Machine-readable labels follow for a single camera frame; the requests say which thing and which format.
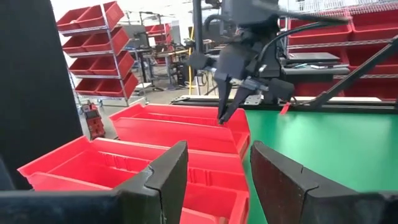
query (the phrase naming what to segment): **warehouse floor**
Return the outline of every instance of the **warehouse floor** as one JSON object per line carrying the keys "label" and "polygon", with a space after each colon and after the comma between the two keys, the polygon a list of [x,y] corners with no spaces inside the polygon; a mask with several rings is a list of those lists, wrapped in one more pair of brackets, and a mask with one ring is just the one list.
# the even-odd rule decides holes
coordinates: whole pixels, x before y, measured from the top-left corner
{"label": "warehouse floor", "polygon": [[[168,86],[169,82],[167,80],[159,80],[154,82],[154,85],[166,89]],[[207,85],[204,85],[201,87],[201,93],[204,94],[207,91]],[[197,90],[193,89],[192,94],[196,95]],[[187,95],[188,94],[188,89],[181,89],[181,90],[165,90],[165,91],[153,91],[152,88],[146,88],[145,91],[145,96],[147,98],[147,102],[149,103],[157,103],[157,104],[169,104],[174,98],[177,98],[182,95]],[[134,99],[137,99],[136,96],[133,96],[130,100],[130,103],[134,101]],[[105,137],[109,139],[114,139],[117,137],[115,130],[113,128],[112,122],[108,118],[109,115],[112,115],[120,110],[123,110],[125,107],[120,107],[120,106],[108,106],[108,105],[123,105],[124,102],[120,101],[103,101],[104,106],[99,108],[99,113],[101,114],[102,117],[102,122],[104,124],[104,129],[106,132]],[[85,121],[84,116],[81,114],[80,115],[80,123],[83,129],[84,135],[90,137],[90,133],[88,131],[88,127]]]}

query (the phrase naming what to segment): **red storage bin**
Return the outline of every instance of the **red storage bin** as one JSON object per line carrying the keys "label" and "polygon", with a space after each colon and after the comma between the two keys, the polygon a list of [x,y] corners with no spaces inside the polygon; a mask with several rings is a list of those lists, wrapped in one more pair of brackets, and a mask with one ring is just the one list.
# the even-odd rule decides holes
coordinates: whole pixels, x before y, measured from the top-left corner
{"label": "red storage bin", "polygon": [[[333,80],[328,83],[296,83],[294,85],[295,96],[318,96],[323,91],[329,90],[334,84],[340,80]],[[337,96],[345,96],[345,91],[341,91]]]}
{"label": "red storage bin", "polygon": [[[347,56],[349,60],[349,69],[351,71],[355,70],[383,47],[384,45],[359,45],[348,47]],[[398,74],[398,54],[393,54],[379,65],[376,65],[368,74]]]}
{"label": "red storage bin", "polygon": [[171,30],[170,24],[158,24],[153,26],[145,26],[148,36],[154,34],[168,34]]}
{"label": "red storage bin", "polygon": [[285,28],[285,27],[286,27],[285,19],[279,19],[278,25],[279,25],[279,28],[280,28],[280,29]]}
{"label": "red storage bin", "polygon": [[170,147],[184,139],[190,149],[243,158],[250,144],[244,110],[238,109],[224,125],[218,124],[217,114],[215,107],[134,105],[109,118],[123,141]]}
{"label": "red storage bin", "polygon": [[69,67],[69,71],[75,75],[92,75],[93,72],[90,70],[90,68],[94,65],[96,60],[97,58],[94,57],[78,58]]}
{"label": "red storage bin", "polygon": [[180,223],[247,223],[248,200],[248,192],[187,184]]}
{"label": "red storage bin", "polygon": [[62,50],[67,54],[86,52],[83,44],[90,38],[90,35],[78,35],[71,37],[63,46]]}
{"label": "red storage bin", "polygon": [[[136,88],[138,80],[132,72],[129,72],[123,80],[123,83],[126,95],[129,98]],[[104,80],[98,88],[97,93],[101,96],[124,97],[122,87],[120,86],[120,80],[117,79]]]}
{"label": "red storage bin", "polygon": [[[113,29],[119,20],[124,16],[122,9],[116,1],[104,4],[106,18],[110,29]],[[77,23],[81,28],[104,26],[105,21],[101,12],[100,5],[93,6],[87,10],[79,19]]]}
{"label": "red storage bin", "polygon": [[81,9],[69,10],[60,20],[57,22],[59,31],[79,29],[80,26],[77,23],[77,19],[83,15],[90,7],[84,7]]}
{"label": "red storage bin", "polygon": [[[82,136],[18,171],[35,190],[110,190],[134,177],[165,150],[167,148],[110,139],[98,138],[89,142]],[[203,169],[211,174],[227,170],[226,155],[213,157],[198,151],[188,153],[188,172]],[[241,172],[243,176],[242,165],[238,167],[236,164],[232,164],[230,173]],[[234,190],[187,183],[180,223],[219,224],[219,220],[230,224],[246,223],[248,200],[247,188]]]}
{"label": "red storage bin", "polygon": [[353,40],[390,39],[398,34],[398,9],[353,14]]}
{"label": "red storage bin", "polygon": [[[101,138],[90,142],[82,136],[18,171],[35,190],[106,190],[140,172],[168,149]],[[189,183],[248,192],[239,157],[193,150],[188,153]],[[105,176],[111,173],[114,179]]]}
{"label": "red storage bin", "polygon": [[[120,74],[122,78],[125,78],[134,64],[134,59],[128,51],[122,51],[116,60],[118,61]],[[118,75],[113,56],[99,58],[91,68],[91,72],[96,75]]]}
{"label": "red storage bin", "polygon": [[[296,27],[311,23],[312,22],[310,21],[290,19],[289,27],[290,29],[294,29]],[[352,33],[352,31],[353,30],[350,24],[310,29],[290,35],[289,45],[346,42],[348,41],[349,35]]]}
{"label": "red storage bin", "polygon": [[76,86],[75,91],[81,95],[97,95],[97,90],[101,84],[102,80],[95,78],[84,78]]}
{"label": "red storage bin", "polygon": [[[119,54],[123,47],[129,42],[129,36],[122,27],[113,29],[111,36],[114,52]],[[111,50],[111,42],[109,41],[107,33],[94,34],[83,44],[83,47],[87,52]]]}
{"label": "red storage bin", "polygon": [[165,35],[157,35],[154,37],[155,43],[160,44],[169,44],[172,41],[172,36],[170,34]]}
{"label": "red storage bin", "polygon": [[361,78],[347,90],[346,96],[377,97],[381,100],[396,100],[398,97],[398,78]]}

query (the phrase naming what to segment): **metal shelving rack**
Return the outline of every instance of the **metal shelving rack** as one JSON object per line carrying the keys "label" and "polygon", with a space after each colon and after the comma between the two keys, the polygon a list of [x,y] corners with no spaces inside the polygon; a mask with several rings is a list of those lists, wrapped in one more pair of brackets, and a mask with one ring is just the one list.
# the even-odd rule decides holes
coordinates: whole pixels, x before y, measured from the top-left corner
{"label": "metal shelving rack", "polygon": [[[398,0],[287,0],[284,4],[286,11],[295,11],[303,14],[343,16],[344,10],[350,14],[362,14],[369,12],[389,11],[398,9]],[[288,18],[285,20],[285,27],[288,27]],[[319,47],[346,47],[354,45],[386,44],[391,39],[349,41],[324,44],[305,44],[289,45],[289,39],[286,38],[286,53],[291,49],[311,49]],[[335,75],[335,78],[342,79],[343,75]],[[392,75],[364,75],[362,78],[398,78],[398,74]]]}
{"label": "metal shelving rack", "polygon": [[[102,3],[99,6],[101,8],[101,12],[102,12],[102,15],[104,17],[104,23],[105,23],[104,26],[90,27],[90,28],[76,29],[76,30],[66,30],[66,31],[60,31],[59,33],[62,34],[63,36],[65,36],[65,37],[68,37],[68,36],[72,36],[72,35],[75,35],[75,34],[95,34],[95,33],[102,33],[104,31],[106,31],[106,33],[108,35],[109,43],[110,43],[110,46],[111,46],[111,50],[98,51],[98,52],[82,52],[82,53],[76,53],[76,54],[68,54],[68,56],[71,57],[71,58],[79,58],[79,57],[92,57],[92,56],[100,56],[100,55],[101,56],[112,55],[113,56],[113,61],[114,61],[115,65],[116,65],[116,70],[118,72],[117,76],[109,76],[109,75],[79,75],[79,74],[73,74],[73,75],[76,78],[118,79],[119,82],[120,82],[120,86],[122,88],[122,91],[123,91],[123,97],[81,95],[81,94],[78,94],[78,93],[75,92],[78,104],[81,106],[80,97],[97,99],[97,102],[98,102],[98,104],[100,106],[103,105],[102,100],[120,100],[120,101],[125,101],[127,107],[130,106],[129,100],[133,100],[133,103],[135,103],[137,101],[140,101],[140,100],[144,100],[145,103],[147,103],[145,88],[144,88],[144,84],[142,82],[141,82],[141,84],[142,84],[142,89],[144,91],[144,96],[131,96],[131,97],[128,97],[127,94],[126,94],[126,90],[124,88],[124,83],[123,83],[123,78],[121,77],[121,73],[120,73],[119,66],[118,66],[117,55],[114,52],[114,46],[113,46],[112,35],[111,35],[112,30],[109,28],[108,20],[106,18],[106,12],[105,12],[105,8],[104,8],[104,4]],[[75,82],[73,80],[72,73],[69,71],[69,68],[68,68],[68,73],[69,73],[69,76],[70,76],[70,80],[72,82],[73,91],[75,91],[76,85],[75,85]]]}

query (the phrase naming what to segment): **table leg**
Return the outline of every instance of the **table leg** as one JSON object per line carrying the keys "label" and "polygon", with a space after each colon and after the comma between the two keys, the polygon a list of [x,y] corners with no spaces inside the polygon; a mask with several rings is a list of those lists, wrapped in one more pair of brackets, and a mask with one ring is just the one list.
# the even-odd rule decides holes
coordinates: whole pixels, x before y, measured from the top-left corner
{"label": "table leg", "polygon": [[175,87],[173,85],[173,80],[172,80],[172,73],[170,71],[170,66],[171,66],[170,57],[167,56],[167,57],[164,57],[164,59],[166,61],[166,71],[167,71],[167,76],[168,76],[169,82],[170,82],[169,83],[169,87],[167,89],[168,90],[175,90]]}
{"label": "table leg", "polygon": [[142,72],[142,79],[144,80],[144,83],[147,82],[147,75],[145,71],[145,64],[144,64],[144,57],[142,54],[136,53],[136,57],[139,60],[139,63],[141,65],[141,72]]}

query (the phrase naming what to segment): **green table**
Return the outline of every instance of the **green table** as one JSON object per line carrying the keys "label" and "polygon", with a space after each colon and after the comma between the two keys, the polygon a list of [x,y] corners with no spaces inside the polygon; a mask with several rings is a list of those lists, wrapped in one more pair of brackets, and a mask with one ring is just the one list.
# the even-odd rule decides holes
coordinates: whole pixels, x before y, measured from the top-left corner
{"label": "green table", "polygon": [[[398,190],[398,115],[246,111],[251,139],[360,192]],[[251,178],[248,223],[266,223]]]}

